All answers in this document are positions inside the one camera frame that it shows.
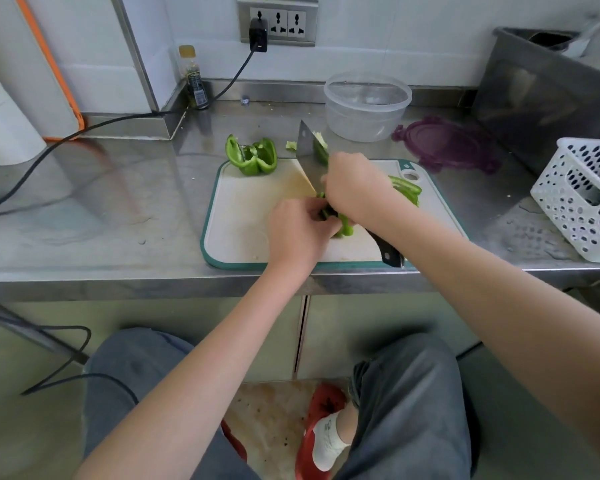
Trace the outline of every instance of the white sock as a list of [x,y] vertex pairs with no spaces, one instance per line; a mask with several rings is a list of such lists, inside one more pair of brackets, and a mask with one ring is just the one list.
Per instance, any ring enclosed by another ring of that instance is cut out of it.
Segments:
[[336,418],[338,414],[340,414],[340,411],[320,419],[313,428],[313,433],[315,434],[313,462],[318,467],[318,470],[322,472],[328,472],[332,469],[340,453],[343,452],[344,448],[349,446],[349,444],[344,443],[340,439],[336,430]]

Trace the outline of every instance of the perforated basket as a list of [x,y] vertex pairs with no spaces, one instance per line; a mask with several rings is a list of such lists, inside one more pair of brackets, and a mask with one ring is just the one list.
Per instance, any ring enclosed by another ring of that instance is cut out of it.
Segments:
[[600,139],[560,138],[531,195],[580,256],[600,262]]

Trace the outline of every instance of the gray pants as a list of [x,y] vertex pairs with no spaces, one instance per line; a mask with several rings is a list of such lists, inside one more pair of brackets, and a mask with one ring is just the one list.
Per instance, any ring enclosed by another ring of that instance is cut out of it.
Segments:
[[[123,330],[104,341],[85,372],[109,374],[142,400],[192,349],[166,333]],[[360,418],[349,458],[335,480],[469,478],[470,439],[460,374],[456,358],[440,339],[419,333],[399,340],[357,364],[349,389]],[[112,382],[88,379],[85,457],[133,407],[131,398]],[[218,430],[193,478],[258,476]]]

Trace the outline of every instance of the chef's knife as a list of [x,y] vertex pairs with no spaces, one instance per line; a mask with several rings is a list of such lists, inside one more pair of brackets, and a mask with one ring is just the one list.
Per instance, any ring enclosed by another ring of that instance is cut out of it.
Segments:
[[[316,193],[324,192],[322,177],[327,173],[326,159],[328,154],[304,121],[300,121],[296,158]],[[404,258],[400,251],[373,232],[369,230],[367,232],[374,238],[378,248],[380,248],[382,261],[385,264],[392,267],[402,267],[404,265]]]

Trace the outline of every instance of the green cutting board rim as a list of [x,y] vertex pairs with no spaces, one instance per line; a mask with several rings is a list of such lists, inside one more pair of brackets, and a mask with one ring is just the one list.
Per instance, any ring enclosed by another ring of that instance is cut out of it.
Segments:
[[[295,160],[295,158],[285,158],[284,160]],[[438,194],[440,202],[442,202],[442,205],[448,212],[449,217],[451,217],[451,219],[455,222],[458,229],[460,229],[460,231],[462,231],[462,234],[464,234],[464,236],[467,237],[467,233],[464,230],[464,226],[462,226],[462,224],[460,223],[460,220],[458,220],[456,215],[453,213],[451,208],[448,206],[447,200],[445,199],[444,195],[442,195],[442,193],[440,192],[440,189],[438,188],[436,183],[433,181],[432,177],[429,176],[429,172],[427,172],[420,165],[418,165],[419,169],[414,168],[410,161],[404,160],[404,159],[382,159],[381,161],[387,161],[387,162],[388,161],[396,161],[396,162],[398,162],[398,164],[400,165],[400,171],[403,171],[403,170],[421,171],[422,170],[424,172],[424,174],[426,174],[426,176],[429,178],[429,181],[432,183],[433,189]],[[268,263],[265,263],[265,262],[253,262],[253,263],[222,262],[222,261],[218,261],[217,259],[212,258],[209,255],[209,253],[207,252],[207,250],[205,249],[205,237],[207,236],[207,227],[209,225],[209,219],[211,218],[211,210],[213,209],[214,200],[216,199],[216,188],[217,188],[218,182],[220,181],[220,175],[222,174],[223,168],[230,164],[231,164],[230,161],[225,161],[224,163],[222,163],[222,165],[220,165],[220,167],[218,167],[218,171],[216,172],[216,181],[214,182],[214,189],[211,193],[211,201],[209,201],[209,208],[207,209],[207,217],[205,218],[205,226],[202,229],[202,236],[200,236],[200,251],[202,252],[202,256],[205,259],[205,261],[209,265],[216,267],[218,269],[224,269],[224,270],[228,270],[228,271],[264,271],[264,269],[266,268]],[[392,266],[389,266],[388,264],[385,264],[382,261],[347,261],[347,262],[333,261],[333,262],[319,262],[313,268],[313,270],[320,271],[321,269],[333,270],[333,269],[352,269],[352,268],[370,268],[370,267],[371,268],[384,267],[384,268],[389,268],[389,269],[410,269],[410,270],[415,269],[415,266],[413,266],[411,263],[409,263],[407,260],[405,260],[403,268],[392,267]]]

